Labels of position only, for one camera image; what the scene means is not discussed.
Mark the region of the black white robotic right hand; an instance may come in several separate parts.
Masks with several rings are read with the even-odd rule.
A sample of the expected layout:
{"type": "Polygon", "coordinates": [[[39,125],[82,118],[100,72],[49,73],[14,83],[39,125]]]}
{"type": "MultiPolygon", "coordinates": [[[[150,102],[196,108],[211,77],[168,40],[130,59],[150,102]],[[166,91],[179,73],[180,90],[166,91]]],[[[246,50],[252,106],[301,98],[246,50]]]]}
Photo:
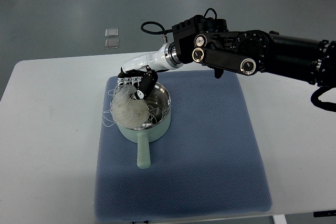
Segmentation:
{"type": "Polygon", "coordinates": [[[134,100],[146,99],[158,80],[158,73],[182,66],[178,60],[175,43],[163,44],[156,52],[140,55],[123,63],[117,77],[117,90],[133,85],[136,91],[130,95],[134,100]]]}

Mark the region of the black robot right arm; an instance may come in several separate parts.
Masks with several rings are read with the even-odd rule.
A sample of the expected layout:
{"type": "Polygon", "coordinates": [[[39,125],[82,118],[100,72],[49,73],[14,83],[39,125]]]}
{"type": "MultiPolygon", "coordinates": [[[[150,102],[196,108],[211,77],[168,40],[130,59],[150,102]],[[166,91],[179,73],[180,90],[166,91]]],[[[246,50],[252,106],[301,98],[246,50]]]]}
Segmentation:
{"type": "Polygon", "coordinates": [[[229,31],[226,20],[195,15],[158,35],[173,34],[168,57],[173,63],[199,63],[214,69],[219,79],[224,71],[245,76],[266,72],[317,85],[311,103],[335,111],[335,103],[321,101],[335,88],[335,41],[311,40],[262,30],[229,31]]]}

